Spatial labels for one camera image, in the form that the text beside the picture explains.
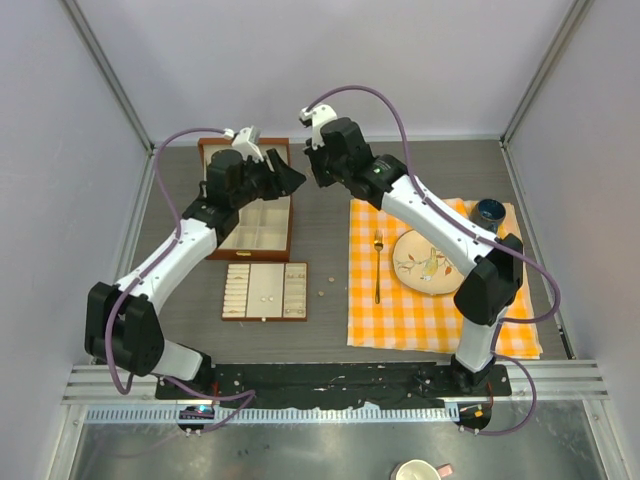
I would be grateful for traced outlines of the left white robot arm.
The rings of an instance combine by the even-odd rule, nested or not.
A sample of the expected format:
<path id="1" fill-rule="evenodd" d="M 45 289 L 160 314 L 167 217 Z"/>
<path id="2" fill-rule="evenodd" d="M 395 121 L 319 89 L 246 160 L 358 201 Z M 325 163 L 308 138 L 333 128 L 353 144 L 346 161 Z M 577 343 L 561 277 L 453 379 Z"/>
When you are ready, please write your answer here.
<path id="1" fill-rule="evenodd" d="M 236 149 L 216 152 L 197 197 L 174 231 L 136 269 L 115 284 L 96 283 L 88 293 L 85 351 L 114 370 L 178 379 L 190 398 L 213 385 L 210 358 L 167 340 L 159 315 L 173 291 L 240 223 L 243 207 L 292 195 L 305 181 L 275 149 L 262 159 Z"/>

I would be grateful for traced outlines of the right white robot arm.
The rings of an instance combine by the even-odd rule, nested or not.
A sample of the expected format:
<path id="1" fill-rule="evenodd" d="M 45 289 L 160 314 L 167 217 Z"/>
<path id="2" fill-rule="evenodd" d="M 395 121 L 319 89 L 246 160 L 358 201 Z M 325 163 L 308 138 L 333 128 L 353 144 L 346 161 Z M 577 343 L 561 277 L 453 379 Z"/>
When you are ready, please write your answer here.
<path id="1" fill-rule="evenodd" d="M 307 113 L 310 129 L 304 153 L 316 183 L 343 185 L 351 195 L 409 225 L 429 240 L 462 274 L 454 304 L 463 317 L 461 337 L 451 360 L 457 391 L 472 395 L 483 388 L 496 361 L 492 343 L 522 285 L 521 260 L 506 253 L 522 250 L 509 234 L 498 239 L 432 197 L 414 183 L 407 166 L 392 155 L 374 155 L 357 123 L 335 113 Z"/>

